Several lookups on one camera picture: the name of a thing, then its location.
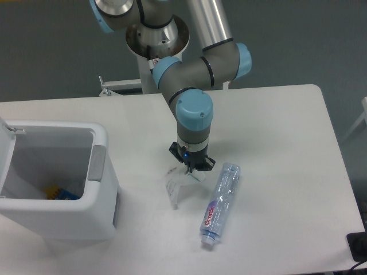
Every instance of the white table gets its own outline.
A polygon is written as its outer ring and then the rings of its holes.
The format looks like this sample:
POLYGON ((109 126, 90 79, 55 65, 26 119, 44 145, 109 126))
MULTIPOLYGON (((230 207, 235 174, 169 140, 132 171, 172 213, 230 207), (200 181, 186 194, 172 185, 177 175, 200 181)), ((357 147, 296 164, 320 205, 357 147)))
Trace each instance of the white table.
POLYGON ((161 95, 0 103, 4 119, 96 121, 110 136, 122 187, 110 241, 45 240, 0 217, 1 274, 298 274, 354 265, 347 233, 363 231, 318 87, 209 92, 208 180, 174 211, 162 178, 177 164, 173 116, 161 95), (223 162, 242 176, 221 243, 199 226, 223 162))

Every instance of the white trash bin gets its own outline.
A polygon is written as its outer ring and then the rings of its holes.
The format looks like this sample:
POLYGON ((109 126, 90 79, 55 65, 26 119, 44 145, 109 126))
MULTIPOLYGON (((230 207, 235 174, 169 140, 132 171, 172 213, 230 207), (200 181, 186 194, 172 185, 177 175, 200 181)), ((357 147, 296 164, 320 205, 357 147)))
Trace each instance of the white trash bin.
POLYGON ((113 237, 120 187, 104 127, 0 123, 0 214, 45 238, 113 237), (43 190, 54 184, 80 199, 47 199, 43 190))

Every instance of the black cable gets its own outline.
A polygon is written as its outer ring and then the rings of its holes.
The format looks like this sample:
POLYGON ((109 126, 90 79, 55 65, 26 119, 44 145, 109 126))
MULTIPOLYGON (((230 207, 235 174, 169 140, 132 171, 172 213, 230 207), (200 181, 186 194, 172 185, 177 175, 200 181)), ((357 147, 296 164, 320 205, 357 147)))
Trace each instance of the black cable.
POLYGON ((356 265, 353 265, 353 266, 352 266, 352 268, 351 268, 351 269, 349 269, 349 271, 348 271, 348 273, 347 273, 346 275, 352 275, 353 270, 354 270, 356 267, 360 266, 361 264, 364 264, 365 262, 367 262, 367 260, 365 260, 365 261, 361 261, 361 262, 357 263, 356 265))

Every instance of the trash bin lid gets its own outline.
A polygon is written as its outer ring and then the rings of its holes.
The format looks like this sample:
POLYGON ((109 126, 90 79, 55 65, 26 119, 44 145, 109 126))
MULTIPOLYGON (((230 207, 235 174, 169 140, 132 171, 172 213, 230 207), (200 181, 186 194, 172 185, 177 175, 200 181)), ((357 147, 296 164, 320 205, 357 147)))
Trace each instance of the trash bin lid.
POLYGON ((15 130, 0 117, 0 191, 4 185, 9 170, 11 157, 15 146, 15 130))

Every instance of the blue joint cap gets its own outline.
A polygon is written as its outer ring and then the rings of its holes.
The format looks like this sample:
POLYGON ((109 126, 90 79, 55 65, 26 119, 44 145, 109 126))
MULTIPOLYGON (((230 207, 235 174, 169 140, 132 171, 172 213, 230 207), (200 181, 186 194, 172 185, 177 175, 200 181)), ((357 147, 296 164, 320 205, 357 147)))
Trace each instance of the blue joint cap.
POLYGON ((243 43, 236 43, 236 45, 240 52, 240 65, 239 65, 239 70, 237 71, 237 75, 235 79, 247 74, 251 70, 251 67, 252 67, 251 55, 246 45, 243 43))
POLYGON ((191 131, 201 131, 210 126, 213 120, 213 101, 199 89, 182 93, 176 103, 177 122, 191 131))
POLYGON ((159 81, 161 80, 163 74, 165 71, 172 66, 173 64, 181 62, 180 59, 173 56, 167 56, 165 58, 162 58, 154 67, 153 69, 153 79, 155 84, 157 85, 157 88, 159 89, 159 81))
POLYGON ((92 10, 94 12, 95 17, 97 18, 98 24, 101 27, 102 31, 105 33, 113 33, 114 30, 112 30, 107 23, 103 20, 102 15, 100 15, 95 0, 89 0, 89 4, 91 4, 92 10))

